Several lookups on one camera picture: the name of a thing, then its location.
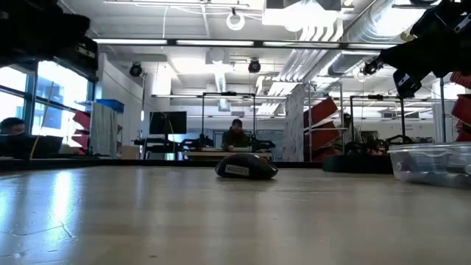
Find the security camera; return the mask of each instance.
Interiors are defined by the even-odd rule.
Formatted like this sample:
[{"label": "security camera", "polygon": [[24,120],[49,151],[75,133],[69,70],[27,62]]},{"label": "security camera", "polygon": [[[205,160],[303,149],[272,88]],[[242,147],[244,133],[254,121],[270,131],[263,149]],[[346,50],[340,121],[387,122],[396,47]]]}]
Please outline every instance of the security camera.
[{"label": "security camera", "polygon": [[249,64],[249,73],[257,74],[261,69],[258,59],[252,59]]},{"label": "security camera", "polygon": [[131,66],[131,69],[130,69],[131,77],[140,77],[141,74],[142,74],[141,63],[139,63],[139,62],[132,63],[132,66]]}]

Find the black computer mouse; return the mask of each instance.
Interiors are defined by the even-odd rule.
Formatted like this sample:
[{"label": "black computer mouse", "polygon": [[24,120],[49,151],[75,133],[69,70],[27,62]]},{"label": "black computer mouse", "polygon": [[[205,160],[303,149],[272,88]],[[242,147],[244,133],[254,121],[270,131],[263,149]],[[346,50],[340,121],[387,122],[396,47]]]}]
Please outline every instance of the black computer mouse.
[{"label": "black computer mouse", "polygon": [[269,180],[278,169],[266,159],[251,154],[235,154],[225,157],[215,168],[220,177]]}]

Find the window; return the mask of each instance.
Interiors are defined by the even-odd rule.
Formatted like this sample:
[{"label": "window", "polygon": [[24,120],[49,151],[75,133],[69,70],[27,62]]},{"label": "window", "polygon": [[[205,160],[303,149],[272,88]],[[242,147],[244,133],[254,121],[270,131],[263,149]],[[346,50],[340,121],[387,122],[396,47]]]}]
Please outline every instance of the window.
[{"label": "window", "polygon": [[85,110],[77,104],[87,100],[88,81],[54,62],[40,62],[38,66],[38,86],[36,96],[60,103],[67,107]]},{"label": "window", "polygon": [[0,68],[0,85],[17,91],[26,90],[27,75],[10,67]]},{"label": "window", "polygon": [[45,111],[46,106],[44,104],[36,103],[32,134],[64,137],[64,144],[79,146],[78,143],[71,139],[75,130],[83,129],[83,127],[73,120],[75,113],[49,106],[47,108],[46,117],[44,117]]},{"label": "window", "polygon": [[0,93],[0,121],[9,117],[23,118],[24,99]]}]

